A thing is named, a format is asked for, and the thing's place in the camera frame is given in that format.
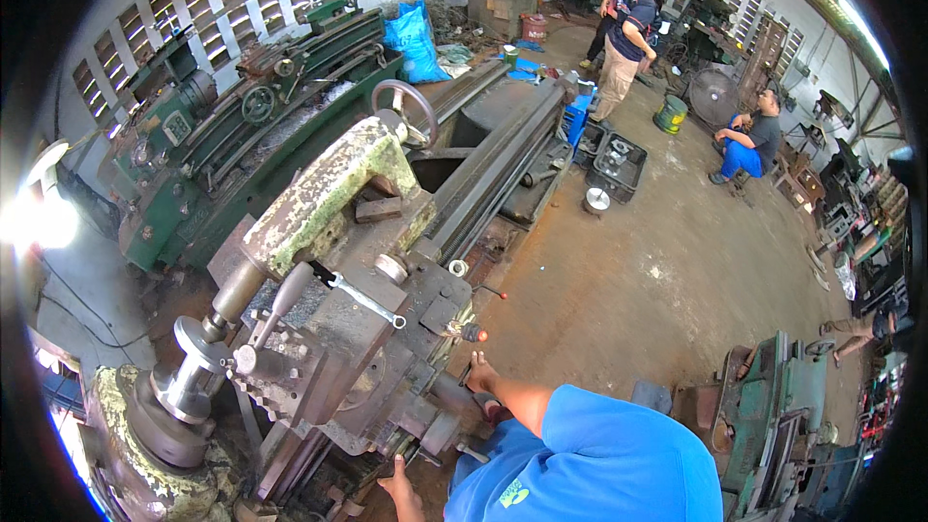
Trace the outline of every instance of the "lamp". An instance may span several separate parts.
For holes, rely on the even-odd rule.
[[[18,252],[33,243],[42,248],[64,248],[77,233],[77,210],[61,197],[55,171],[55,164],[68,149],[64,140],[45,148],[32,164],[13,202],[0,214],[0,239],[12,244]],[[42,186],[41,197],[31,188],[36,181]]]

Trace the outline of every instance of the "blue bag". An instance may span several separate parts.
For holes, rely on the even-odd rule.
[[[409,83],[434,83],[451,78],[438,66],[435,45],[432,44],[432,29],[425,10],[425,1],[399,5],[400,17],[386,21],[383,44],[403,53],[401,76]]]

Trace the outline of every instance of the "fan guard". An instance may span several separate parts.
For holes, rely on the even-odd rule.
[[[704,69],[690,81],[690,104],[713,128],[723,128],[738,111],[738,84],[718,69]]]

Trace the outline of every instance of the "wooden block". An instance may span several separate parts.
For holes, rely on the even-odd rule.
[[[386,198],[384,200],[375,200],[374,202],[360,203],[354,209],[354,221],[358,224],[367,224],[369,222],[379,222],[383,219],[399,218],[403,213],[402,198]]]

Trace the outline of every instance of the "black crate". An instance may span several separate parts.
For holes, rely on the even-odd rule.
[[[606,134],[606,128],[590,121],[586,122],[583,135],[580,136],[580,142],[577,143],[577,153],[574,156],[574,164],[581,169],[589,169],[593,165],[593,159],[596,158],[602,145],[605,142],[603,136]]]
[[[616,140],[631,148],[625,161],[618,166],[609,162],[609,152],[613,150],[611,143]],[[586,172],[586,184],[605,190],[618,203],[628,203],[638,189],[647,159],[648,152],[644,148],[610,131],[593,160],[593,167]]]

